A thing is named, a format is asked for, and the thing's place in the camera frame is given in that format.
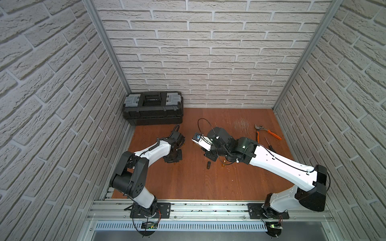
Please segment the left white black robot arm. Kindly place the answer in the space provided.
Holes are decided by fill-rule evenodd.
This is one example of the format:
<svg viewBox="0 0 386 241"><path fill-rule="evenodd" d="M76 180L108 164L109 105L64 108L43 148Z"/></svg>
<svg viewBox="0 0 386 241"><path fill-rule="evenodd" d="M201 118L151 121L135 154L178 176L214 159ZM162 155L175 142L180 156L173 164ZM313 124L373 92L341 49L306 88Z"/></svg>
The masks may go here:
<svg viewBox="0 0 386 241"><path fill-rule="evenodd" d="M171 134L158 138L156 143L137 152L124 152L110 178L110 187L120 191L134 201L145 217L159 213L157 198L145 187L148 168L159 159L166 163L177 163L183 159L181 147L185 137L176 125Z"/></svg>

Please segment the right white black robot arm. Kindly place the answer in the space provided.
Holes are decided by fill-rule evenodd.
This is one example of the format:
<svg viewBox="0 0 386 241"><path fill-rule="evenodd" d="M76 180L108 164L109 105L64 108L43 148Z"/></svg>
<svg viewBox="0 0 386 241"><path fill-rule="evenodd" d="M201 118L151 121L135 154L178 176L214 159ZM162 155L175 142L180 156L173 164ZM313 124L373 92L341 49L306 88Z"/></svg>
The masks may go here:
<svg viewBox="0 0 386 241"><path fill-rule="evenodd" d="M322 212L326 205L327 168L297 163L264 147L257 141L233 138L223 128L215 127L207 136L195 134L192 139L205 156L216 161L224 157L231 164L244 163L270 171L293 184L293 187L267 195L261 209L269 219L279 218L290 209L304 207Z"/></svg>

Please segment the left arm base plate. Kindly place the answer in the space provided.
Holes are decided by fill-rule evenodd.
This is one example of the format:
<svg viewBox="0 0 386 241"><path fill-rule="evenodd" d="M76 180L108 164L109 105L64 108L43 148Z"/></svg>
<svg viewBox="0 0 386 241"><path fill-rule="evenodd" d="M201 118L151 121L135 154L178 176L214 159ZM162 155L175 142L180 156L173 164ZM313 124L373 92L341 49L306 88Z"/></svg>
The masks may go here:
<svg viewBox="0 0 386 241"><path fill-rule="evenodd" d="M171 203L159 202L150 208L144 208L137 203L131 207L131 219L168 219L170 217Z"/></svg>

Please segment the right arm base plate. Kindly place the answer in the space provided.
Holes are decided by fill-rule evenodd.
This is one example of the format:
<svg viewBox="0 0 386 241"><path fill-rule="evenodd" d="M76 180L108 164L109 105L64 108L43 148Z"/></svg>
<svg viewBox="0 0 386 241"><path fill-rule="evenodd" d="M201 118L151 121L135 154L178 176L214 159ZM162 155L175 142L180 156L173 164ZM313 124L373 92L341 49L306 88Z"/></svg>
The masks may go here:
<svg viewBox="0 0 386 241"><path fill-rule="evenodd" d="M248 203L247 204L248 213L250 219L271 219L279 220L280 218L288 220L290 218L287 211L277 212L270 207L265 207L262 203Z"/></svg>

